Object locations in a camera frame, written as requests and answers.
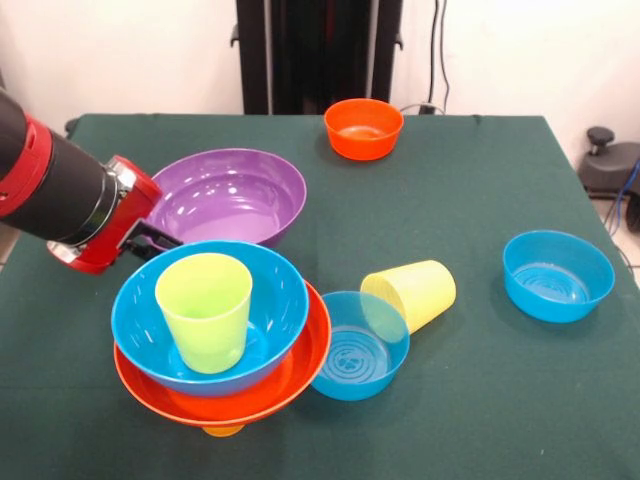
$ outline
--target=blue bowl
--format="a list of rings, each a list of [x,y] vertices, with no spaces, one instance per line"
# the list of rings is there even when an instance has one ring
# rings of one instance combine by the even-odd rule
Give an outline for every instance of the blue bowl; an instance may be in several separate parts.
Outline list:
[[[502,260],[509,298],[545,322],[580,320],[615,283],[609,259],[568,233],[539,230],[518,235],[505,247]]]
[[[380,393],[409,353],[404,319],[387,302],[368,293],[335,292],[322,299],[331,317],[331,346],[313,387],[347,401]]]
[[[160,274],[197,253],[223,253],[244,263],[253,278],[245,352],[229,370],[202,374],[185,365],[155,300]],[[243,242],[209,241],[184,245],[157,256],[120,289],[111,328],[122,353],[158,383],[200,397],[226,396],[258,383],[284,359],[302,332],[309,310],[304,280],[276,252]]]

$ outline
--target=purple bowl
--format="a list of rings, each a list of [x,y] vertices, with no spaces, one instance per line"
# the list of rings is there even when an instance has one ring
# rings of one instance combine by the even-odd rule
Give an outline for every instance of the purple bowl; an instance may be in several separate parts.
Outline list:
[[[158,172],[164,192],[147,221],[184,243],[273,245],[302,211],[307,187],[283,158],[228,148],[197,153]]]

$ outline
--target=black knob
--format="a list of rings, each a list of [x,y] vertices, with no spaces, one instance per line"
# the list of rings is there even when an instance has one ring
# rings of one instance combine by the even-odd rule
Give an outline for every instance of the black knob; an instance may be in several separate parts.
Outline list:
[[[592,145],[606,147],[607,143],[613,142],[616,136],[606,127],[591,127],[587,130],[587,137]]]

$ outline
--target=green tablecloth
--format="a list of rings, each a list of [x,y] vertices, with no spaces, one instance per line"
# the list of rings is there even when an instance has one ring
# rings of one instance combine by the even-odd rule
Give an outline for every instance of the green tablecloth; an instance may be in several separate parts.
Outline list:
[[[218,147],[280,154],[309,196],[278,250],[321,293],[435,258],[458,298],[379,396],[309,389],[220,440],[118,380],[110,308],[140,262],[87,276],[23,236],[0,276],[1,478],[640,478],[638,291],[543,119],[408,118],[394,153],[370,164],[336,156],[319,117],[89,115],[72,139],[149,173]],[[580,235],[615,265],[613,293],[578,324],[538,323],[505,295],[502,248],[536,228]]]

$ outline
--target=black machine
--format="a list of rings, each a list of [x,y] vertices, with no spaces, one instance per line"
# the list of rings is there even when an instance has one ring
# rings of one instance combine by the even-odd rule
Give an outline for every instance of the black machine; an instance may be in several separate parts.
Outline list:
[[[640,143],[611,144],[614,133],[605,127],[587,131],[591,149],[578,167],[578,176],[590,198],[613,201],[628,196],[629,231],[640,232]]]
[[[245,114],[389,101],[402,0],[236,0]]]

